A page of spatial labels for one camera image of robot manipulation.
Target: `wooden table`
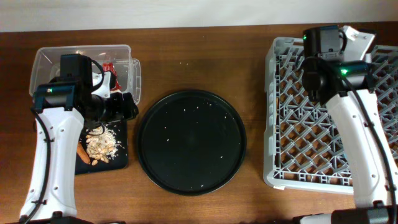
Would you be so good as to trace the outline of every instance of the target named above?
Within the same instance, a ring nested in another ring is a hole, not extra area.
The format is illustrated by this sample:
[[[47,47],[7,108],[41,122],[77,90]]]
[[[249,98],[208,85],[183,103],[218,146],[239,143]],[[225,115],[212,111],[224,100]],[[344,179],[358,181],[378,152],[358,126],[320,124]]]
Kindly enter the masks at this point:
[[[276,37],[301,37],[317,25],[188,29],[83,30],[0,34],[0,222],[18,221],[32,173],[36,135],[29,108],[30,73],[41,47],[128,44],[141,61],[140,115],[128,122],[129,140],[148,108],[163,96],[202,89],[230,102],[243,119],[246,158],[216,192],[183,197],[156,186],[129,145],[126,169],[75,178],[78,217],[92,222],[252,223],[330,213],[354,207],[349,195],[275,190],[262,179],[266,128],[265,57]],[[354,24],[376,29],[378,44],[398,45],[398,22]]]

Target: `plastic container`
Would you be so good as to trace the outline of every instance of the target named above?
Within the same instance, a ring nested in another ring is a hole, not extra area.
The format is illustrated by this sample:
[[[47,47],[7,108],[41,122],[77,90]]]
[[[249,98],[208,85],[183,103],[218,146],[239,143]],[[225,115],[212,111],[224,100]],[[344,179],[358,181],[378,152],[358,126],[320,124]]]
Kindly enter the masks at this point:
[[[29,93],[33,96],[40,84],[48,83],[60,75],[60,59],[64,54],[82,54],[99,64],[113,63],[123,93],[130,92],[136,104],[141,97],[141,67],[137,59],[131,58],[128,45],[87,45],[70,47],[43,47],[36,53],[30,76]],[[99,73],[93,64],[93,72]]]

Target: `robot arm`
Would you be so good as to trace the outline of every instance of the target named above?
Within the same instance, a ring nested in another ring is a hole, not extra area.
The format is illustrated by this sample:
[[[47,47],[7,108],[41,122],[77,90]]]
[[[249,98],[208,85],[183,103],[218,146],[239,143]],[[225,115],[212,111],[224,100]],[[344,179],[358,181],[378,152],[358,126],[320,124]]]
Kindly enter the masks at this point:
[[[62,107],[48,108],[39,114],[49,132],[51,141],[50,172],[45,188],[45,204],[41,205],[32,220],[51,218],[53,212],[64,216],[76,216],[74,179],[76,149],[84,119],[76,110],[65,111]],[[21,216],[28,216],[36,204],[42,189],[47,158],[44,130],[38,121],[37,143],[32,180]]]
[[[329,26],[305,30],[303,39],[303,87],[310,100],[326,105],[336,124],[351,169],[357,209],[304,217],[300,223],[395,223],[398,169],[381,126],[366,63],[374,34]]]
[[[101,75],[92,72],[92,63]],[[114,74],[104,72],[89,57],[73,54],[61,56],[59,77],[38,86],[32,108],[37,145],[21,222],[48,223],[54,217],[76,216],[75,161],[82,129],[104,128],[103,123],[133,119],[138,114],[130,93],[110,91],[115,84]]]
[[[358,95],[372,119],[388,159],[394,183],[398,182],[398,169],[392,157],[377,110],[377,96],[369,90],[358,90]],[[335,95],[326,103],[345,149],[345,157],[351,169],[354,187],[354,200],[357,208],[370,208],[376,203],[391,205],[387,170],[382,155],[371,134],[363,112],[352,91],[348,96]]]

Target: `green led light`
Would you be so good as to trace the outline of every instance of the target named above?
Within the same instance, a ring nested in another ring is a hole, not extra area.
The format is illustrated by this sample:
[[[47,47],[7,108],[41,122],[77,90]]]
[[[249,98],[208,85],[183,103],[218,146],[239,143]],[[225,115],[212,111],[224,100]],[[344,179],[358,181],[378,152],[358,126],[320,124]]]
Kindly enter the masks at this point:
[[[342,75],[346,75],[348,70],[347,69],[341,69],[340,72],[341,72]]]

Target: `black cable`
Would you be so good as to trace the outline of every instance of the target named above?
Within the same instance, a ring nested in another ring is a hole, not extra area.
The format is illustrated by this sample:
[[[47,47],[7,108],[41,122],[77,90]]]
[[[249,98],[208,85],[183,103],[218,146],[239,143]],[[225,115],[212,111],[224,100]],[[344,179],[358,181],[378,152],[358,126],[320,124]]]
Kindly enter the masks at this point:
[[[33,109],[30,109],[30,110],[31,110],[31,112],[35,116],[36,120],[39,122],[40,126],[43,129],[44,136],[45,136],[45,142],[47,143],[47,155],[46,155],[47,158],[46,158],[46,161],[45,161],[45,172],[44,172],[43,186],[42,186],[42,190],[40,191],[39,199],[37,201],[33,202],[33,203],[36,204],[36,206],[33,208],[32,212],[29,214],[29,216],[23,222],[23,224],[28,223],[33,218],[33,216],[36,214],[36,212],[38,211],[40,205],[43,204],[43,198],[44,198],[45,190],[47,188],[47,182],[49,181],[50,158],[51,158],[51,139],[50,139],[49,132],[47,131],[47,128],[45,127],[44,122],[40,118],[39,114]]]
[[[343,46],[340,49],[340,53],[343,53],[346,50],[346,47],[347,47],[347,41],[348,41],[347,40],[347,35],[342,29],[339,29],[338,32],[340,32],[340,34],[343,35]]]
[[[303,54],[304,54],[304,49],[296,57],[296,60],[294,62],[294,67],[295,67],[296,71],[298,71],[299,60],[300,60],[300,57],[303,56]]]
[[[98,67],[98,69],[100,70],[100,72],[102,74],[102,79],[101,79],[100,83],[93,86],[93,89],[91,89],[91,92],[94,92],[95,90],[99,89],[101,87],[102,83],[104,82],[105,73],[104,73],[104,69],[102,68],[102,66],[96,60],[91,59],[91,62],[93,62]]]

